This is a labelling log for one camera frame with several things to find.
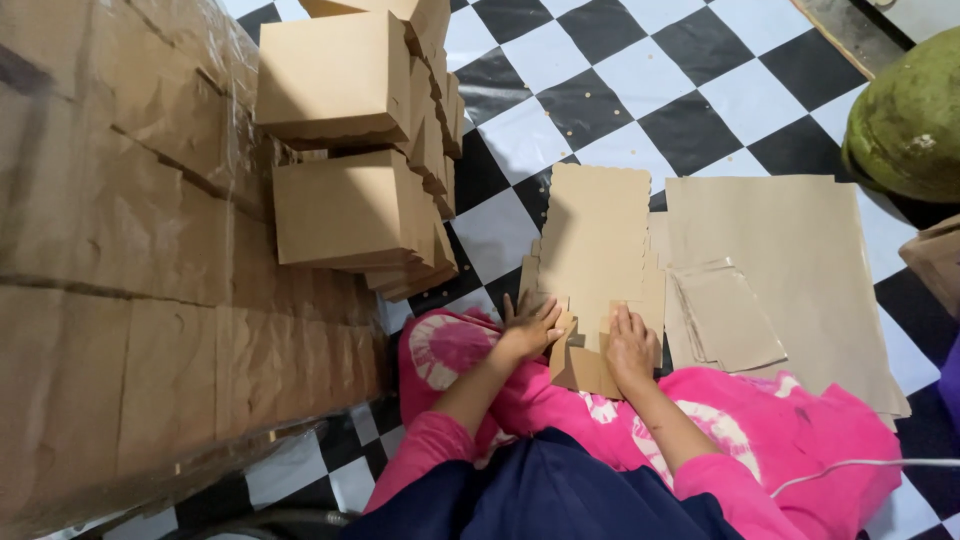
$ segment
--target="white cable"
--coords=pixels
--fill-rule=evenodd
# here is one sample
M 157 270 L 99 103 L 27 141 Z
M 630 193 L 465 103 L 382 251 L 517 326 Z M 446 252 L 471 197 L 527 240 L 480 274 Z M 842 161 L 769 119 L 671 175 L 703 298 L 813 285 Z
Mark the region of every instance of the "white cable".
M 843 467 L 845 465 L 927 465 L 930 467 L 960 467 L 960 459 L 893 459 L 890 461 L 879 461 L 876 459 L 848 459 L 846 461 L 834 463 L 816 475 L 810 475 L 801 479 L 792 479 L 784 485 L 778 487 L 777 491 L 773 492 L 770 497 L 776 497 L 781 491 L 783 491 L 783 488 L 789 485 L 807 480 L 818 479 L 833 469 Z

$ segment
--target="checkered floor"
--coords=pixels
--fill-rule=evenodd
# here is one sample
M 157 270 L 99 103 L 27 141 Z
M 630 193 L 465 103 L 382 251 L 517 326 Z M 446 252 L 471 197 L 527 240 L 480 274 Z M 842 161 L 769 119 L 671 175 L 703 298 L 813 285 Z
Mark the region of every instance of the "checkered floor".
M 297 0 L 225 0 L 254 39 L 259 24 L 305 18 Z M 391 332 L 434 307 L 494 317 L 516 294 L 539 237 L 556 161 L 642 168 L 651 210 L 671 176 L 833 174 L 866 79 L 789 0 L 451 0 L 447 65 L 470 120 L 446 224 L 459 277 L 387 304 Z M 956 323 L 897 249 L 960 211 L 860 190 L 861 220 L 894 376 L 913 416 L 898 421 L 907 457 L 960 457 L 935 388 Z M 331 421 L 328 434 L 134 520 L 108 540 L 151 540 L 270 504 L 359 510 L 403 435 L 396 398 Z M 861 536 L 960 538 L 960 471 L 908 469 Z M 295 531 L 318 537 L 316 530 Z

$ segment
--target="green sack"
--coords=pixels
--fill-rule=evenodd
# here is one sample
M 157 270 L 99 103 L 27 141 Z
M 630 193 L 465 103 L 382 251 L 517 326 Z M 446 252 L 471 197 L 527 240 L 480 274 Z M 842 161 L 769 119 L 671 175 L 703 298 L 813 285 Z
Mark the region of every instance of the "green sack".
M 889 65 L 853 104 L 844 163 L 863 184 L 960 203 L 960 27 Z

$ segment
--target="hand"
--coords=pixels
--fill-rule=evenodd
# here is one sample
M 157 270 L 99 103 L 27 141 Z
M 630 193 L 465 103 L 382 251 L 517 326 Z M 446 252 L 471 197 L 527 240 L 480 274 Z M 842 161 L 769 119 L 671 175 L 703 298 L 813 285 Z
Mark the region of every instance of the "hand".
M 506 320 L 500 344 L 520 358 L 543 354 L 548 345 L 564 335 L 564 329 L 554 328 L 562 311 L 557 298 L 550 296 L 542 306 L 536 307 L 533 296 L 529 291 L 524 291 L 520 296 L 519 308 L 514 311 L 510 295 L 503 295 Z
M 626 306 L 617 306 L 610 317 L 610 344 L 607 365 L 622 391 L 626 386 L 653 380 L 654 366 L 662 349 L 657 334 L 647 330 L 643 318 Z

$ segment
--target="person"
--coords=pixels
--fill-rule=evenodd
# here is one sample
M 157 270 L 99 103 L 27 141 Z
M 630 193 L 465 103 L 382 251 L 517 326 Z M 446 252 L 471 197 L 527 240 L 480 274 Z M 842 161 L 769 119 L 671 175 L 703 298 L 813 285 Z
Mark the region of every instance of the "person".
M 564 335 L 562 307 L 530 300 L 515 311 L 505 295 L 503 329 L 476 310 L 408 322 L 407 431 L 344 538 L 853 538 L 900 484 L 894 468 L 852 466 L 774 500 L 771 481 L 896 458 L 896 437 L 839 387 L 812 396 L 785 373 L 657 382 L 657 335 L 625 307 L 606 358 L 624 401 L 560 388 L 542 353 Z

